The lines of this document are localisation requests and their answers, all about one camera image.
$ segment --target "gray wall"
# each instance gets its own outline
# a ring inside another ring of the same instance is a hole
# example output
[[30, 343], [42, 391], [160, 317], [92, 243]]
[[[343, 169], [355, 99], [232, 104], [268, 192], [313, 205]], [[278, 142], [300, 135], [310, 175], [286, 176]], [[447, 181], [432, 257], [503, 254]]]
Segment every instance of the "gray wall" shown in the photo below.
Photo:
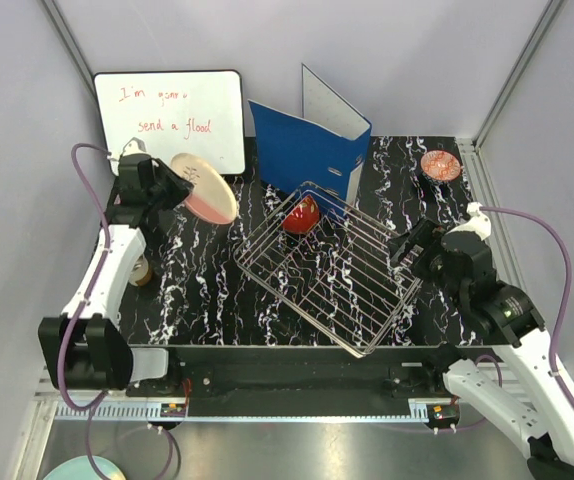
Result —
[[547, 1], [58, 3], [96, 72], [235, 68], [247, 98], [299, 114], [305, 62], [375, 134], [471, 137]]
[[[0, 479], [43, 365], [38, 324], [70, 299], [97, 234], [76, 141], [101, 141], [91, 96], [38, 2], [0, 0]], [[108, 167], [83, 158], [106, 196]]]
[[[553, 25], [482, 150], [500, 203], [550, 221], [574, 266], [574, 1]], [[508, 223], [528, 293], [551, 326], [564, 278], [560, 253], [539, 227]], [[574, 284], [561, 357], [574, 376]]]

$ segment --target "marble tabletop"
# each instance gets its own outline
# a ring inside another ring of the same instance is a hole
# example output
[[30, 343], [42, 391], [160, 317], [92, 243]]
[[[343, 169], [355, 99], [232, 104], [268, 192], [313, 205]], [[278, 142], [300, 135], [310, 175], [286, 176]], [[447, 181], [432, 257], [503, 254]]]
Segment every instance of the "marble tabletop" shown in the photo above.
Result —
[[[213, 226], [184, 207], [160, 214], [146, 256], [154, 279], [128, 286], [119, 327], [131, 345], [329, 345], [327, 337], [246, 278], [233, 254], [280, 204], [281, 192], [259, 177], [254, 138], [245, 139], [249, 172], [230, 185], [239, 204], [234, 223]], [[422, 216], [445, 226], [465, 215], [471, 192], [463, 174], [446, 186], [418, 178], [422, 155], [445, 150], [460, 158], [451, 137], [373, 137], [357, 207], [397, 233]], [[423, 284], [413, 308], [397, 318], [382, 345], [480, 344], [445, 296]]]

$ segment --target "blue folder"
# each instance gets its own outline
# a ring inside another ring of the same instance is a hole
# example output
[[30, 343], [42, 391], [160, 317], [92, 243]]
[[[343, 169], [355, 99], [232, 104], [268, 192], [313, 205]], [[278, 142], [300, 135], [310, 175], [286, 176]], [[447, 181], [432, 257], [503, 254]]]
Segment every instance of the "blue folder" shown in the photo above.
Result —
[[354, 205], [371, 123], [305, 65], [302, 86], [303, 118], [249, 100], [260, 178], [285, 193], [311, 181]]

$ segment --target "wire rack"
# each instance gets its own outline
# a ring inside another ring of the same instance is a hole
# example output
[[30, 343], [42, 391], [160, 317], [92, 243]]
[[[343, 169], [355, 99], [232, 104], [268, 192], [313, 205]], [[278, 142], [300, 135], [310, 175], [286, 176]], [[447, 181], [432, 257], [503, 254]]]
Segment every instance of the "wire rack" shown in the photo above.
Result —
[[[308, 195], [321, 219], [304, 235], [282, 228]], [[239, 267], [333, 342], [360, 358], [391, 330], [418, 291], [409, 266], [390, 262], [387, 241], [395, 234], [327, 193], [304, 183], [274, 210], [235, 253]]]

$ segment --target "whiteboard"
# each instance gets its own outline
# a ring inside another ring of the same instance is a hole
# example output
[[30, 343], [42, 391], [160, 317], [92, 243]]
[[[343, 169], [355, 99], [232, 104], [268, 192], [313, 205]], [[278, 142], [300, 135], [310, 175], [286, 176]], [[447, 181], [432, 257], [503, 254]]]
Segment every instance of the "whiteboard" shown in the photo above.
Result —
[[112, 153], [137, 138], [167, 164], [178, 153], [192, 153], [218, 173], [245, 171], [238, 72], [99, 73], [94, 83]]

